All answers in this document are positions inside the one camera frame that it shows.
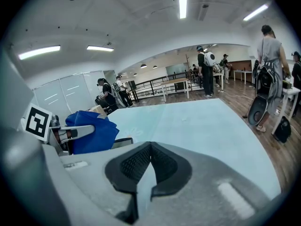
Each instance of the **railing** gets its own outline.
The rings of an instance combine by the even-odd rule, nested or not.
[[[150,81],[145,81],[139,84],[136,84],[136,95],[138,99],[159,96],[162,94],[161,84],[167,80],[174,80],[178,78],[187,78],[188,80],[188,89],[191,91],[200,90],[198,76],[195,75],[193,71],[182,72],[182,73],[174,73],[172,75],[159,77]],[[177,89],[177,86],[169,86],[167,87],[168,92],[175,92],[183,89]]]

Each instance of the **black backpack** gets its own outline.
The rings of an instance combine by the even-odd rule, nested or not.
[[[275,133],[274,138],[277,141],[281,141],[282,143],[285,143],[287,139],[290,137],[292,131],[291,131],[291,124],[288,121],[288,119],[283,116]]]

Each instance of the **wooden tabletop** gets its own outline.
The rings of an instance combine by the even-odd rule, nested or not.
[[[180,82],[184,82],[187,80],[188,80],[187,78],[179,78],[179,79],[175,79],[175,80],[164,81],[161,85],[180,83]]]

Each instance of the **woman in gray dress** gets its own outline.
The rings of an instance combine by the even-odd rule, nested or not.
[[[281,64],[283,65],[284,72],[287,75],[290,75],[290,70],[281,42],[276,39],[272,28],[268,25],[264,25],[262,26],[261,31],[264,37],[257,48],[258,61],[261,65],[263,65],[264,62],[272,62],[275,65],[275,76],[277,77],[278,81],[277,96],[269,103],[267,112],[265,113],[262,121],[256,127],[258,131],[265,132],[266,128],[263,125],[269,118],[269,115],[275,113],[281,100],[283,80]]]

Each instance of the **blue cloth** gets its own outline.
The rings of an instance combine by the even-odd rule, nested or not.
[[[109,118],[97,118],[99,113],[78,111],[66,119],[67,126],[93,125],[95,131],[85,137],[74,140],[73,154],[93,153],[112,148],[115,138],[119,133],[116,124]]]

